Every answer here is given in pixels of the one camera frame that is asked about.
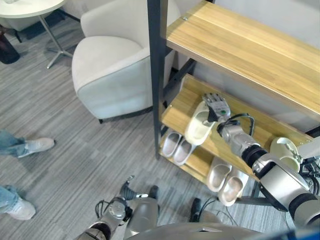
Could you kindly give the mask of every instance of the robotic hand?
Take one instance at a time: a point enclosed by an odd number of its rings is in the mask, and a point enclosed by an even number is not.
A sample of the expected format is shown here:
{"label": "robotic hand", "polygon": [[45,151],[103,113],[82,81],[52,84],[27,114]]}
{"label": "robotic hand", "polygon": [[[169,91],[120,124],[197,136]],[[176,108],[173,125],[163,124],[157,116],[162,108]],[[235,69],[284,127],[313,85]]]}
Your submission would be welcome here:
{"label": "robotic hand", "polygon": [[219,94],[206,93],[202,96],[202,99],[209,108],[207,119],[209,123],[224,122],[230,117],[230,107],[227,101]]}

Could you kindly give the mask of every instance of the jeans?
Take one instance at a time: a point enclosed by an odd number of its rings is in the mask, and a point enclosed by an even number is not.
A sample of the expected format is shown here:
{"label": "jeans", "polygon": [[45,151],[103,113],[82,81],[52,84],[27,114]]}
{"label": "jeans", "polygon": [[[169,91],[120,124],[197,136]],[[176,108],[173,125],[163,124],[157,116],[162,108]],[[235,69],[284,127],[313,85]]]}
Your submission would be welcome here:
{"label": "jeans", "polygon": [[0,155],[18,157],[26,153],[25,139],[16,138],[6,130],[0,130]]}
{"label": "jeans", "polygon": [[13,186],[0,186],[0,214],[11,211],[19,199],[17,190]]}
{"label": "jeans", "polygon": [[[0,155],[21,156],[26,153],[25,139],[16,138],[6,130],[0,130]],[[19,195],[13,186],[0,185],[0,214],[12,210],[18,201]]]}

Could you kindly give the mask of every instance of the sneaker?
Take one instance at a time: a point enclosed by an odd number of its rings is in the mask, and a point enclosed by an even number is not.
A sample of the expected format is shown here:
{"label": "sneaker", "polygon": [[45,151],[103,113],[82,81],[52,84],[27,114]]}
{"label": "sneaker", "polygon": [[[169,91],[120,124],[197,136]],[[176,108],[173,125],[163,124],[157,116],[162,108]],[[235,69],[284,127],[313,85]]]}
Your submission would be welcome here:
{"label": "sneaker", "polygon": [[25,141],[26,153],[18,156],[18,158],[23,158],[30,154],[46,151],[51,149],[55,145],[55,141],[51,138],[42,137],[37,140],[28,140]]}
{"label": "sneaker", "polygon": [[28,201],[18,198],[17,203],[11,211],[7,211],[11,217],[17,220],[29,220],[36,214],[35,207]]}

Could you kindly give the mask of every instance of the metal table base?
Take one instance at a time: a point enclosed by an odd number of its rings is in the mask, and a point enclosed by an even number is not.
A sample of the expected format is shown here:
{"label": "metal table base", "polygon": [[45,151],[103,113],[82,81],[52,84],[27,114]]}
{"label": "metal table base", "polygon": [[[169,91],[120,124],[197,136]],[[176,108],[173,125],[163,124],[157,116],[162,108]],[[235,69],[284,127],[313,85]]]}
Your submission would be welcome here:
{"label": "metal table base", "polygon": [[50,48],[50,51],[54,51],[56,52],[56,55],[54,56],[54,58],[50,61],[50,63],[48,64],[48,66],[46,67],[47,69],[49,69],[54,63],[55,61],[60,57],[60,55],[64,55],[67,57],[72,58],[73,55],[69,52],[67,52],[66,50],[64,50],[61,45],[58,43],[57,39],[55,38],[55,36],[53,35],[53,33],[51,32],[46,20],[44,19],[44,17],[42,15],[38,16],[40,19],[40,22],[42,23],[44,29],[46,30],[46,32],[49,34],[49,36],[51,37],[52,41],[54,42],[54,44],[57,47],[57,50],[54,50],[52,48]]}

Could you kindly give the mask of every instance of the shoe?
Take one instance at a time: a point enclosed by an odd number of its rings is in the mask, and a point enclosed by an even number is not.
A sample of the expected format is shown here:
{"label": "shoe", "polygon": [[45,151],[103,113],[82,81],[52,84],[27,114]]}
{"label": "shoe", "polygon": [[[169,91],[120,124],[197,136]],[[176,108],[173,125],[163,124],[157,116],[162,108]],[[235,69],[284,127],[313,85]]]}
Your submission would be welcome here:
{"label": "shoe", "polygon": [[185,139],[196,146],[204,143],[207,139],[215,121],[208,122],[209,108],[204,101],[200,102],[194,114],[185,129]]}
{"label": "shoe", "polygon": [[173,155],[174,164],[177,166],[185,164],[195,148],[195,145],[192,145],[185,138],[183,138]]}
{"label": "shoe", "polygon": [[51,149],[54,145],[55,145],[55,141],[47,137],[42,137],[37,140],[25,141],[24,148],[26,149],[26,153],[18,156],[18,158],[23,158],[30,154],[46,151],[48,149]]}
{"label": "shoe", "polygon": [[182,135],[176,131],[172,131],[168,134],[168,136],[164,140],[164,144],[162,148],[162,154],[166,158],[170,158],[174,154],[181,138],[182,138]]}
{"label": "shoe", "polygon": [[36,209],[30,202],[19,197],[17,203],[13,206],[13,209],[6,213],[14,219],[24,221],[31,219],[36,214]]}
{"label": "shoe", "polygon": [[219,201],[227,207],[233,205],[241,196],[248,179],[247,174],[233,167],[218,193]]}
{"label": "shoe", "polygon": [[212,160],[209,174],[206,178],[207,187],[213,192],[219,192],[223,187],[232,165],[215,156]]}
{"label": "shoe", "polygon": [[303,159],[298,154],[296,145],[286,137],[276,137],[270,146],[270,153],[279,158],[281,162],[286,164],[290,169],[300,171],[300,164]]}

